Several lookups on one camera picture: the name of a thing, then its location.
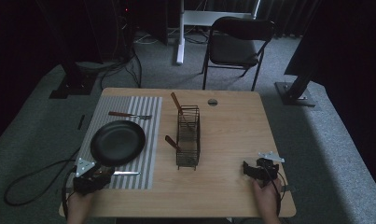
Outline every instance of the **black tripod base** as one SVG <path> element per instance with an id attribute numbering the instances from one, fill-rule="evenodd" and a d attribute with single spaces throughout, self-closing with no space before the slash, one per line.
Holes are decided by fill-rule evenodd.
<path id="1" fill-rule="evenodd" d="M 90 95 L 97 75 L 90 74 L 82 79 L 81 84 L 68 85 L 68 76 L 65 76 L 59 88 L 52 91 L 49 99 L 66 99 L 68 95 Z"/>
<path id="2" fill-rule="evenodd" d="M 298 99 L 289 97 L 288 91 L 292 86 L 292 82 L 275 82 L 275 88 L 280 94 L 284 105 L 304 105 L 309 107 L 315 107 L 315 101 L 312 99 L 310 93 L 305 90 L 304 93 Z"/>

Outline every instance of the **black chair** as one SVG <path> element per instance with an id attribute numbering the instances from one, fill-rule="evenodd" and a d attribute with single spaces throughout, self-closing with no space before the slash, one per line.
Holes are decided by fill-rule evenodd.
<path id="1" fill-rule="evenodd" d="M 204 79 L 202 89 L 205 90 L 208 67 L 243 69 L 244 73 L 254 66 L 257 71 L 252 84 L 253 91 L 257 83 L 260 66 L 263 60 L 264 48 L 272 40 L 275 25 L 272 21 L 257 21 L 235 17 L 222 17 L 211 26 L 210 36 L 205 53 L 202 73 Z M 260 42 L 257 51 L 254 45 Z"/>

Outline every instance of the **table leg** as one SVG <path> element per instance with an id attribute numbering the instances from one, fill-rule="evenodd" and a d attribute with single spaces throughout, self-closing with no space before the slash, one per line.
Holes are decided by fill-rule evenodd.
<path id="1" fill-rule="evenodd" d="M 185 49 L 185 37 L 184 37 L 184 0 L 181 0 L 181 12 L 179 21 L 179 46 L 178 54 L 176 56 L 176 63 L 182 64 L 184 62 L 184 49 Z"/>

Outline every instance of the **wooden table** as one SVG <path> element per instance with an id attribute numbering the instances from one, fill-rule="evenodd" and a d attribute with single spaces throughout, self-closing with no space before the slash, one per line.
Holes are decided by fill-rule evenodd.
<path id="1" fill-rule="evenodd" d="M 175 164 L 175 150 L 164 140 L 176 139 L 177 109 L 197 105 L 201 114 L 201 156 L 194 168 Z M 277 153 L 260 96 L 251 91 L 186 91 L 108 88 L 103 96 L 162 97 L 153 188 L 102 189 L 96 192 L 93 217 L 258 217 L 243 161 L 255 164 L 258 153 Z M 216 99 L 218 105 L 208 105 Z M 282 165 L 280 173 L 285 176 Z M 280 217 L 296 208 L 290 192 Z"/>

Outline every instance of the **utensil handle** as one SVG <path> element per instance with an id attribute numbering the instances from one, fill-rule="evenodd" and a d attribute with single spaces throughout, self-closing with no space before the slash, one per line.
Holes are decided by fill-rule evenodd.
<path id="1" fill-rule="evenodd" d="M 131 117 L 131 116 L 133 116 L 132 114 L 120 113 L 120 112 L 115 112 L 115 111 L 109 111 L 108 115 L 119 116 L 119 117 Z"/>
<path id="2" fill-rule="evenodd" d="M 181 152 L 181 147 L 176 144 L 176 142 L 168 135 L 165 135 L 165 140 L 176 149 L 177 152 Z"/>
<path id="3" fill-rule="evenodd" d="M 180 113 L 181 115 L 183 115 L 184 113 L 182 112 L 182 107 L 181 107 L 181 105 L 179 104 L 178 99 L 176 99 L 176 95 L 175 95 L 174 92 L 171 92 L 171 97 L 173 97 L 174 103 L 175 103 L 175 105 L 176 105 L 176 108 L 178 108 L 179 113 Z"/>

